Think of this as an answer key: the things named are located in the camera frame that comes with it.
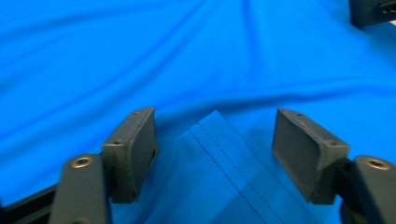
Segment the blue surface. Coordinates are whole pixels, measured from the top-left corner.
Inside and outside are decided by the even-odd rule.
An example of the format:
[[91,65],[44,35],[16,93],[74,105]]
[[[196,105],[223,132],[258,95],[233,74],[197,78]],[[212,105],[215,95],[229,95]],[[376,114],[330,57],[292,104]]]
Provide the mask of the blue surface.
[[[215,110],[244,145],[231,149],[230,157],[255,160],[244,172],[266,169],[289,190],[283,193],[294,195],[318,223],[336,223],[338,204],[318,208],[304,203],[274,160],[276,109],[306,114],[348,142],[351,159],[373,155],[396,162],[395,39],[396,28],[389,23],[353,27],[346,0],[21,0],[18,4],[4,0],[0,3],[2,204],[56,183],[65,161],[99,152],[130,112],[154,105],[162,151],[141,202],[113,209],[116,223],[165,217],[169,219],[164,223],[177,222],[178,217],[180,222],[192,222],[183,219],[187,215],[200,223],[243,218],[233,209],[254,218],[234,195],[213,199],[216,202],[203,198],[202,204],[194,204],[193,198],[204,195],[207,184],[182,202],[166,200],[179,194],[187,197],[187,191],[169,191],[169,195],[149,191],[163,183],[161,170],[186,176],[175,174],[166,180],[169,189],[196,181],[212,183],[211,193],[231,190],[227,178],[217,178],[219,169],[210,156],[188,137],[188,130],[194,130],[190,127]],[[182,150],[178,143],[186,146],[184,150],[194,148],[203,158],[185,162],[189,155],[178,152]],[[212,179],[189,175],[194,171],[213,172]],[[281,203],[281,198],[274,195],[269,201]],[[144,199],[163,206],[144,213],[146,207],[139,207]],[[161,199],[169,204],[160,203]],[[193,209],[198,205],[207,209]]]

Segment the stitching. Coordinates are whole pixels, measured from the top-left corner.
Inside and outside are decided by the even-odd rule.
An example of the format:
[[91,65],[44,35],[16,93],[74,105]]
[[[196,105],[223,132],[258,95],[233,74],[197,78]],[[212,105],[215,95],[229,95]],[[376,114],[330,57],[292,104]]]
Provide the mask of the stitching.
[[238,187],[235,185],[235,183],[231,180],[231,178],[224,172],[224,170],[220,167],[219,163],[215,160],[215,158],[213,158],[212,155],[210,155],[210,153],[206,150],[206,148],[202,145],[201,141],[198,140],[198,138],[196,137],[196,135],[194,133],[192,133],[191,130],[189,130],[189,133],[191,134],[191,136],[195,139],[195,141],[198,143],[198,145],[201,147],[201,149],[204,150],[204,152],[206,153],[206,155],[208,155],[210,157],[210,159],[216,164],[217,167],[219,167],[219,169],[221,170],[221,172],[225,175],[225,177],[228,179],[228,181],[230,181],[231,185],[236,189],[236,191],[239,193],[239,195],[242,196],[242,198],[245,200],[245,202],[247,203],[247,205],[253,210],[253,212],[259,217],[259,219],[262,221],[262,223],[266,223],[265,220],[263,219],[263,217],[259,214],[259,211],[257,211],[253,205],[250,203],[250,201],[247,199],[247,197],[242,193],[242,191],[240,189],[238,189]]
[[204,126],[201,123],[198,123],[198,125],[202,128],[202,130],[204,130],[204,132],[210,137],[210,139],[213,141],[213,143],[216,145],[216,147],[220,150],[220,152],[225,156],[225,158],[227,159],[227,161],[230,162],[230,164],[233,166],[233,168],[236,170],[236,172],[238,172],[238,174],[240,174],[242,176],[242,178],[247,182],[247,184],[253,189],[253,191],[259,196],[259,198],[262,200],[263,203],[265,203],[265,205],[267,205],[267,207],[271,210],[271,212],[277,217],[277,219],[279,219],[279,221],[281,223],[285,223],[282,218],[280,218],[280,216],[274,211],[274,209],[270,206],[270,204],[264,200],[264,198],[262,197],[262,195],[256,190],[256,188],[253,187],[253,185],[248,182],[247,178],[242,174],[242,172],[238,169],[238,167],[235,165],[235,163],[233,163],[233,161],[230,159],[230,157],[228,157],[228,155],[225,153],[225,151],[222,149],[222,147],[219,145],[219,143],[215,140],[215,138],[207,131],[206,128],[204,128]]

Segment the metal screw head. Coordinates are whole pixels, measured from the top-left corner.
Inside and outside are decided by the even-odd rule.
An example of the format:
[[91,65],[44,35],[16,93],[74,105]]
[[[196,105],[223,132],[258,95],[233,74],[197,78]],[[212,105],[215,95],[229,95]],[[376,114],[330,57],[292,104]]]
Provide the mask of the metal screw head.
[[76,168],[76,169],[79,169],[79,168],[82,168],[82,167],[89,166],[91,163],[92,163],[92,158],[91,157],[80,157],[80,158],[75,159],[72,162],[72,167]]
[[390,169],[390,166],[386,162],[377,159],[368,159],[366,164],[378,170]]

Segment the stitched seam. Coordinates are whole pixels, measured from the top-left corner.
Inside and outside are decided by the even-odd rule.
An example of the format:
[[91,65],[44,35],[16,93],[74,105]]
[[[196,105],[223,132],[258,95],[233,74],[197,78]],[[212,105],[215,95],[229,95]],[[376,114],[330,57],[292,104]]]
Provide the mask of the stitched seam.
[[256,190],[256,188],[253,187],[253,185],[248,181],[248,179],[242,174],[242,172],[238,169],[235,163],[228,157],[228,155],[225,153],[225,151],[222,149],[222,147],[219,145],[219,143],[215,140],[215,138],[207,131],[206,128],[201,123],[198,123],[198,125],[204,130],[204,132],[210,137],[212,142],[216,145],[216,147],[220,150],[220,152],[224,155],[224,157],[227,159],[227,161],[230,162],[230,164],[233,166],[233,168],[242,176],[242,178],[247,182],[247,184],[253,189],[253,191],[259,196],[261,201],[267,205],[267,207],[271,210],[271,212],[279,219],[281,223],[285,223],[282,218],[274,211],[274,209],[270,206],[270,204],[264,200],[262,195]]
[[206,148],[202,145],[201,141],[198,140],[197,136],[192,133],[191,130],[189,130],[189,133],[191,136],[195,139],[195,141],[198,143],[198,145],[201,147],[201,149],[204,150],[207,156],[216,164],[216,166],[221,170],[221,172],[225,175],[225,177],[228,179],[228,181],[231,183],[231,185],[236,189],[236,191],[241,195],[241,197],[245,200],[247,203],[247,206],[249,206],[253,212],[259,217],[259,219],[262,221],[262,223],[266,223],[263,217],[259,214],[259,211],[257,211],[253,205],[250,203],[250,201],[247,199],[247,197],[242,193],[242,191],[235,185],[235,183],[231,180],[231,178],[224,172],[224,170],[221,168],[220,164],[215,160],[215,158],[206,150]]

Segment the black object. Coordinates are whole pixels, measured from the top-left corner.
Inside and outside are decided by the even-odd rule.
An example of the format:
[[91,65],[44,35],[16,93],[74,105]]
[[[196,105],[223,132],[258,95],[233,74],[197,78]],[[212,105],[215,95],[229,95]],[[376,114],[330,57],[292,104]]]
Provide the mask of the black object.
[[308,202],[343,198],[345,224],[396,220],[396,167],[379,158],[347,158],[348,145],[307,116],[278,109],[273,152]]
[[357,27],[396,20],[396,0],[349,0],[351,22]]
[[108,197],[114,203],[134,201],[158,154],[153,112],[153,107],[133,112],[100,155],[68,161],[57,186],[1,209],[0,223],[111,223]]

